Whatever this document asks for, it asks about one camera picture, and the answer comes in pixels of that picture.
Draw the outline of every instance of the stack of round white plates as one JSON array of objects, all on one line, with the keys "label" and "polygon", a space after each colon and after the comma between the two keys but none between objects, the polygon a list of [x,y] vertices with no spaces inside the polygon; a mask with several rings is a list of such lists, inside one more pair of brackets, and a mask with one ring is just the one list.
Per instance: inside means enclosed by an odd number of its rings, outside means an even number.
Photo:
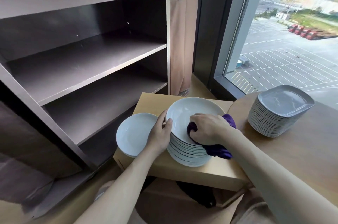
[{"label": "stack of round white plates", "polygon": [[116,132],[116,143],[123,153],[137,157],[146,146],[157,116],[149,113],[134,114],[125,119]]},{"label": "stack of round white plates", "polygon": [[196,113],[224,115],[217,104],[204,98],[180,99],[169,107],[166,115],[166,119],[173,120],[167,150],[175,161],[190,167],[205,165],[211,158],[202,145],[196,144],[188,136],[190,116]]},{"label": "stack of round white plates", "polygon": [[275,138],[313,106],[314,100],[302,90],[280,85],[258,95],[249,112],[248,122],[260,134]]}]

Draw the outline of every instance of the cleaning rag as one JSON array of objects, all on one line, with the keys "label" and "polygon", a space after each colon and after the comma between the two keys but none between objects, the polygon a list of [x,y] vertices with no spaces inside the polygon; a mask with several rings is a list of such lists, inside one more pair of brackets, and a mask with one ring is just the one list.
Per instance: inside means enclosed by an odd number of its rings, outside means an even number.
[{"label": "cleaning rag", "polygon": [[[236,124],[231,115],[225,114],[222,117],[230,124],[231,127],[236,128]],[[190,137],[191,130],[197,131],[197,125],[194,122],[189,123],[187,127],[189,138],[191,138]],[[231,159],[233,157],[232,154],[222,145],[202,145],[202,147],[205,149],[206,153],[211,156],[218,156],[224,159]]]}]

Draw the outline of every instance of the person's right hand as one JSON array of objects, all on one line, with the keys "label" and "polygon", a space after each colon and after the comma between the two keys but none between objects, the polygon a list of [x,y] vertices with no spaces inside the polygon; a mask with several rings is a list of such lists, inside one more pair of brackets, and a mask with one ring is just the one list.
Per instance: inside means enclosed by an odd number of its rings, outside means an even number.
[{"label": "person's right hand", "polygon": [[197,131],[192,130],[190,137],[202,145],[223,144],[222,138],[239,132],[220,115],[197,113],[190,116],[190,121],[197,125]]}]

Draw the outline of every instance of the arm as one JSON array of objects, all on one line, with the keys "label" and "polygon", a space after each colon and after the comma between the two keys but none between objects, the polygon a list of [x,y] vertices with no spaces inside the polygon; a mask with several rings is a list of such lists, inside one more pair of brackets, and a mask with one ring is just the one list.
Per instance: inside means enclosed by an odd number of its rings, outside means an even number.
[{"label": "arm", "polygon": [[164,111],[158,117],[142,152],[111,187],[78,218],[75,224],[124,224],[128,222],[150,166],[169,144],[172,120],[169,119],[165,128],[162,128],[166,112]]},{"label": "arm", "polygon": [[337,223],[336,206],[262,152],[221,116],[197,114],[190,119],[198,129],[190,136],[200,144],[226,147],[262,193],[279,223]]}]

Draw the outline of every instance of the tabletop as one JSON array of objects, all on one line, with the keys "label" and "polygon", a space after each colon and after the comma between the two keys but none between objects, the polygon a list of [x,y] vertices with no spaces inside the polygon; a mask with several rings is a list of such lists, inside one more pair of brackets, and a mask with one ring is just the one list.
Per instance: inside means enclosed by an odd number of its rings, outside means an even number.
[{"label": "tabletop", "polygon": [[[184,98],[172,95],[142,93],[133,114],[150,113],[159,116],[177,100]],[[210,99],[226,113],[233,102]],[[122,169],[126,169],[133,158],[126,156],[117,148],[114,159]],[[149,175],[184,181],[213,188],[238,191],[248,182],[248,178],[233,159],[226,160],[212,157],[201,167],[187,167],[176,162],[165,150],[153,163]]]},{"label": "tabletop", "polygon": [[230,114],[257,147],[338,206],[338,111],[316,102],[277,138],[256,132],[247,116],[259,92],[236,100]]}]

